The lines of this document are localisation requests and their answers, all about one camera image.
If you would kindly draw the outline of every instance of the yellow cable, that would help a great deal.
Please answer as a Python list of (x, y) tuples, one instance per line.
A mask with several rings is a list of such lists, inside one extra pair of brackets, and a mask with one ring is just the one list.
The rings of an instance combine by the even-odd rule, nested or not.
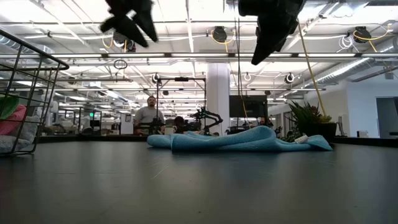
[(303, 38), (303, 33), (302, 33), (302, 31), (301, 31), (300, 23), (298, 24), (298, 29), (299, 29), (299, 31), (300, 31), (301, 42), (302, 42), (302, 44), (303, 44), (305, 59), (307, 59), (308, 70), (310, 71), (313, 85), (314, 85), (314, 87), (315, 87), (315, 89), (316, 89), (316, 91), (317, 91), (317, 95), (318, 95), (318, 99), (319, 99), (319, 104), (321, 104), (321, 109), (322, 109), (323, 115), (327, 116), (326, 110), (325, 110), (325, 108), (323, 107), (323, 103), (322, 103), (322, 99), (321, 99), (321, 94), (319, 93), (318, 85), (317, 85), (317, 83), (316, 83), (316, 81), (315, 81), (315, 77), (313, 76), (313, 72), (312, 72), (311, 65), (310, 65), (310, 60), (308, 59), (308, 53), (307, 53), (307, 49), (305, 48), (305, 43), (304, 43), (304, 38)]
[(381, 35), (380, 37), (375, 37), (375, 38), (363, 38), (363, 37), (358, 37), (357, 35), (355, 35), (355, 33), (357, 33), (357, 31), (353, 32), (354, 37), (361, 39), (361, 40), (378, 40), (380, 38), (385, 37), (388, 34), (388, 29), (390, 28), (390, 26), (387, 26), (387, 31), (385, 34)]
[(371, 41), (371, 40), (369, 40), (369, 43), (371, 44), (371, 46), (372, 46), (373, 50), (374, 50), (375, 52), (377, 52), (377, 50), (376, 50), (376, 48), (374, 47), (374, 45), (373, 45), (373, 43), (372, 43), (372, 41)]
[[(235, 75), (234, 75), (234, 74), (232, 74), (232, 77), (234, 78), (234, 81), (235, 81), (235, 83), (236, 83)], [(248, 113), (246, 112), (246, 107), (245, 107), (245, 105), (244, 105), (244, 101), (243, 101), (243, 96), (242, 96), (242, 94), (239, 94), (239, 95), (241, 96), (241, 99), (242, 99), (242, 105), (243, 105), (243, 111), (244, 111), (244, 115), (245, 115), (245, 117), (246, 117), (247, 121), (249, 121), (249, 118), (248, 118)]]
[(112, 47), (112, 45), (113, 45), (113, 37), (112, 37), (112, 40), (111, 40), (111, 45), (110, 46), (108, 46), (108, 45), (106, 45), (105, 44), (105, 41), (104, 41), (104, 39), (102, 38), (102, 44), (104, 45), (104, 47), (106, 47), (106, 48), (111, 48)]
[(235, 31), (234, 31), (234, 36), (232, 37), (232, 39), (231, 39), (230, 41), (228, 41), (228, 42), (222, 43), (222, 42), (218, 42), (217, 40), (214, 39), (213, 33), (214, 33), (214, 31), (212, 30), (212, 31), (210, 32), (210, 36), (211, 36), (211, 38), (214, 40), (214, 42), (216, 42), (217, 44), (229, 44), (229, 43), (231, 43), (231, 42), (234, 40), (234, 37), (235, 37)]

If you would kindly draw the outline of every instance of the crumpled blue cloth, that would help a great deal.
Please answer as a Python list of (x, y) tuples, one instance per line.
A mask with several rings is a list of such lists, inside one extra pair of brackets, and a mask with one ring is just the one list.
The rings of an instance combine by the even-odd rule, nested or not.
[(323, 136), (310, 136), (302, 144), (290, 143), (277, 139), (276, 133), (266, 126), (220, 137), (204, 136), (194, 132), (166, 136), (152, 135), (148, 137), (147, 142), (152, 147), (168, 148), (173, 151), (332, 151)]

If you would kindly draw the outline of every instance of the dark table surface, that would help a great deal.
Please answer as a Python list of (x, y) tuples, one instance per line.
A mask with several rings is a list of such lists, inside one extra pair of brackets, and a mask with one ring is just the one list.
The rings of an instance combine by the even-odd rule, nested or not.
[(398, 149), (172, 154), (39, 144), (0, 158), (0, 223), (398, 223)]

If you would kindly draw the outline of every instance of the person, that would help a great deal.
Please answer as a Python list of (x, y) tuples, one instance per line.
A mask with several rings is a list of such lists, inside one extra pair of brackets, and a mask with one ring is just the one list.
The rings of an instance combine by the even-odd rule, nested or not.
[[(140, 108), (134, 117), (134, 127), (138, 127), (140, 123), (151, 123), (156, 118), (156, 98), (150, 96), (147, 99), (148, 106)], [(161, 111), (158, 112), (158, 117), (162, 124), (165, 124), (164, 116)], [(160, 127), (160, 131), (164, 133), (165, 126)], [(136, 134), (149, 134), (148, 129), (136, 129)]]
[(181, 116), (178, 116), (174, 119), (174, 133), (183, 134), (184, 131), (184, 119)]

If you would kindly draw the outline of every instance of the monitor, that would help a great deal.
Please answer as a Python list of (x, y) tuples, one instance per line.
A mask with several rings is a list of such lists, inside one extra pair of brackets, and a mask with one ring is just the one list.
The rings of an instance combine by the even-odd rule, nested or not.
[[(268, 117), (267, 96), (242, 96), (248, 118)], [(229, 96), (229, 117), (246, 117), (241, 96)]]

